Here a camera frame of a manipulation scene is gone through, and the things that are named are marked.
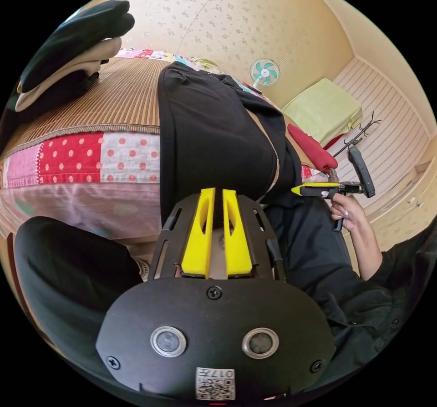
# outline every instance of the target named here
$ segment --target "hand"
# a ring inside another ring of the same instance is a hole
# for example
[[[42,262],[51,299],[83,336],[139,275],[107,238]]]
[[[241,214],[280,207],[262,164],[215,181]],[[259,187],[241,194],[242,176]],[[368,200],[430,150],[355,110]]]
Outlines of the hand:
[[[353,195],[336,193],[331,200],[331,216],[334,220],[343,219],[343,226],[352,233],[357,228],[369,224],[366,213]]]

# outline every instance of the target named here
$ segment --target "folded clothes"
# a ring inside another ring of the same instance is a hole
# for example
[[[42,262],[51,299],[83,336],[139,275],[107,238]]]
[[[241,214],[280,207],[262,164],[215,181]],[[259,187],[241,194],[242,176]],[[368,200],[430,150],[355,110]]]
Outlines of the folded clothes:
[[[79,12],[59,26],[21,74],[21,92],[33,90],[100,41],[125,35],[135,24],[128,11],[127,0],[107,0]]]
[[[35,120],[45,112],[57,109],[81,97],[91,88],[98,78],[99,74],[97,72],[88,75],[84,70],[73,71],[43,92],[33,105],[30,105],[23,111],[15,112],[14,116],[17,117],[21,123]],[[14,103],[16,106],[18,97],[19,95],[15,95],[10,99],[7,105],[8,109],[12,109]]]
[[[0,154],[19,125],[81,97],[98,78],[98,73],[88,76],[82,70],[74,71],[53,84],[33,105],[20,112],[14,110],[18,95],[11,97],[0,120]]]
[[[328,173],[330,169],[338,167],[337,160],[329,152],[324,150],[320,143],[313,137],[305,134],[292,124],[287,126],[287,130],[306,155],[308,155],[308,158],[315,165],[316,169]]]
[[[82,70],[87,76],[98,72],[102,60],[113,58],[119,52],[121,46],[122,39],[120,37],[104,40],[96,44],[91,49],[65,64],[33,90],[27,93],[21,93],[18,96],[15,111],[19,112],[28,108],[53,84],[74,71]]]

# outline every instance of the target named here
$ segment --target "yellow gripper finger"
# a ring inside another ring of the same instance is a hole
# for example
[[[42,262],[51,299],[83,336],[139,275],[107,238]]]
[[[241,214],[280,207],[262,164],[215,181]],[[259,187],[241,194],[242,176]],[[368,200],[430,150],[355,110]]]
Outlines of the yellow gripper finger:
[[[214,199],[214,188],[205,188],[200,193],[193,225],[181,263],[184,275],[198,276],[205,279],[209,277]]]
[[[237,195],[233,190],[223,190],[223,213],[227,277],[250,275],[252,260],[247,246]]]

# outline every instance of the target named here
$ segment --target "black folded cloth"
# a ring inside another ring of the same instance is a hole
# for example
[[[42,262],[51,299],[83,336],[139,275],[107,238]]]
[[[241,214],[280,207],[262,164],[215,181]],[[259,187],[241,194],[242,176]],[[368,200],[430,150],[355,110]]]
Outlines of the black folded cloth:
[[[87,76],[83,70],[74,71],[55,82],[30,107],[20,112],[15,112],[18,94],[13,95],[0,120],[0,154],[19,125],[83,96],[98,78],[98,73]]]
[[[125,35],[135,19],[127,0],[107,0],[84,10],[59,26],[39,48],[21,74],[21,92],[27,93],[73,58],[106,38]]]

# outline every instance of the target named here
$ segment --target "red cloth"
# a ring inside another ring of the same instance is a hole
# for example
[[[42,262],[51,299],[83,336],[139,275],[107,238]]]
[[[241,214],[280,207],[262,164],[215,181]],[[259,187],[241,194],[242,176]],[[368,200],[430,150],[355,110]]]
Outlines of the red cloth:
[[[293,125],[287,126],[288,132],[294,141],[302,148],[308,158],[316,166],[317,170],[328,173],[330,169],[338,167],[337,160],[313,137],[305,134],[298,127]]]
[[[338,140],[340,140],[344,134],[341,134],[335,138],[333,138],[325,147],[324,149],[327,151],[333,144],[337,143]]]

